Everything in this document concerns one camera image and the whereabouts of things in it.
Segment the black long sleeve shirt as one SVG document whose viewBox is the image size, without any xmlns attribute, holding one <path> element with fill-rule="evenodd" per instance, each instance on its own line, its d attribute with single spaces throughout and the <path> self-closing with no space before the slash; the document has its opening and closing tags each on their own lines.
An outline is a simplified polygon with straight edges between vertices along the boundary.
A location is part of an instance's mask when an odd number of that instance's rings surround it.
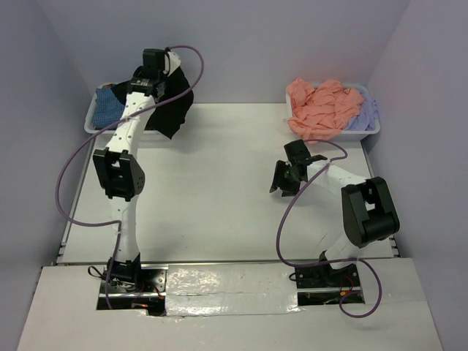
<svg viewBox="0 0 468 351">
<path fill-rule="evenodd" d="M 132 117 L 141 116 L 146 111 L 157 109 L 163 112 L 158 113 L 156 125 L 167 126 L 166 128 L 170 127 L 176 133 L 185 122 L 186 115 L 194 100 L 194 93 L 190 89 L 189 82 L 180 67 L 169 76 L 168 87 L 169 100 L 159 103 L 155 103 L 153 97 L 147 97 L 142 93 L 130 94 L 127 100 L 129 105 L 124 108 L 124 112 L 119 121 L 130 117 L 130 120 L 137 123 L 139 128 L 145 129 L 150 119 L 149 116 L 143 117 L 143 120 L 132 119 Z M 118 124 L 117 122 L 108 127 L 117 128 L 123 126 L 122 123 Z"/>
</svg>

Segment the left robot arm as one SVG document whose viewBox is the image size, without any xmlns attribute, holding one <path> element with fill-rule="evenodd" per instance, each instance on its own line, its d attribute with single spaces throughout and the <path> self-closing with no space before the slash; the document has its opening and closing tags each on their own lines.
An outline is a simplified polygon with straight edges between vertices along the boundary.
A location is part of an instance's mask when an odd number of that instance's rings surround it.
<svg viewBox="0 0 468 351">
<path fill-rule="evenodd" d="M 137 150 L 152 114 L 149 108 L 161 99 L 167 75 L 179 63 L 171 63 L 167 48 L 143 51 L 143 65 L 123 88 L 124 110 L 119 124 L 106 146 L 93 153 L 99 185 L 109 199 L 117 225 L 117 243 L 107 263 L 106 277 L 130 292 L 143 283 L 136 239 L 136 205 L 146 176 L 137 161 Z"/>
</svg>

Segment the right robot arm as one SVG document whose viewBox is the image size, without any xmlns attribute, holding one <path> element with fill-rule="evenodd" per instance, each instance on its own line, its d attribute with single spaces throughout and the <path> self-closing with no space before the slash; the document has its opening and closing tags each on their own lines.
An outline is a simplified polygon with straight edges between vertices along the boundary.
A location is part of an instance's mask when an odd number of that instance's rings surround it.
<svg viewBox="0 0 468 351">
<path fill-rule="evenodd" d="M 322 154 L 311 155 L 304 140 L 295 140 L 284 146 L 287 161 L 276 162 L 270 192 L 282 192 L 291 197 L 276 233 L 276 253 L 285 264 L 298 273 L 305 270 L 318 277 L 327 286 L 334 286 L 344 275 L 344 269 L 356 262 L 368 246 L 384 241 L 400 229 L 399 217 L 384 178 L 364 178 L 335 165 L 348 157 L 347 151 L 327 140 L 341 156 L 330 159 Z M 341 201 L 344 233 L 332 246 L 320 254 L 315 263 L 293 263 L 281 251 L 284 224 L 299 197 L 312 184 L 327 190 Z"/>
</svg>

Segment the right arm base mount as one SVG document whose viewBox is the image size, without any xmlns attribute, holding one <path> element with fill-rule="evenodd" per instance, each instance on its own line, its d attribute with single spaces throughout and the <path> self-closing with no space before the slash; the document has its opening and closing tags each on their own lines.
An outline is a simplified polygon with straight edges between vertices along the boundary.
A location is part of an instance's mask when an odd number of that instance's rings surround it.
<svg viewBox="0 0 468 351">
<path fill-rule="evenodd" d="M 330 264 L 305 268 L 300 262 L 294 262 L 294 271 L 288 279 L 296 286 L 300 307 L 338 305 L 350 293 L 354 295 L 344 303 L 364 303 L 355 263 L 345 263 L 344 267 L 335 270 Z"/>
</svg>

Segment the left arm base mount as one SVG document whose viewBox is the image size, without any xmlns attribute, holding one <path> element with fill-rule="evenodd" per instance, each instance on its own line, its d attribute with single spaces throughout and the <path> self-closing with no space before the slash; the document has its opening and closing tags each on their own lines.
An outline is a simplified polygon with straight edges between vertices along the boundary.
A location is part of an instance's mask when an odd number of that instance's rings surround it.
<svg viewBox="0 0 468 351">
<path fill-rule="evenodd" d="M 139 283 L 101 281 L 97 310 L 141 310 L 151 316 L 165 315 L 167 266 L 144 265 Z"/>
</svg>

